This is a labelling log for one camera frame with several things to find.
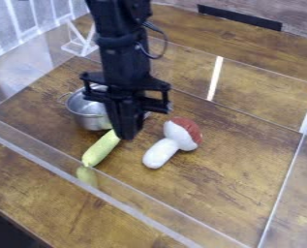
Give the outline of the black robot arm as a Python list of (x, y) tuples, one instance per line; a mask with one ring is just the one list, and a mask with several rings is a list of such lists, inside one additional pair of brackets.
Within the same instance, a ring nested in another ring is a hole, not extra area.
[(147, 31), (151, 0), (85, 0), (95, 21), (95, 42), (103, 69), (83, 73), (83, 97), (106, 105), (116, 136), (131, 140), (143, 129), (148, 111), (171, 111), (171, 85), (152, 77)]

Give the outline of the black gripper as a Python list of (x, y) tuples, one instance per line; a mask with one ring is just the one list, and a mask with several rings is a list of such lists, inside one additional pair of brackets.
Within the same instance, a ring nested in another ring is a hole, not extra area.
[[(106, 104), (110, 123), (116, 136), (124, 140), (136, 137), (143, 129), (144, 111), (168, 113), (172, 105), (168, 100), (171, 84), (163, 80), (147, 76), (132, 80), (128, 84), (110, 84), (106, 82), (102, 72), (81, 74), (86, 100)], [(115, 101), (120, 104), (120, 122)]]

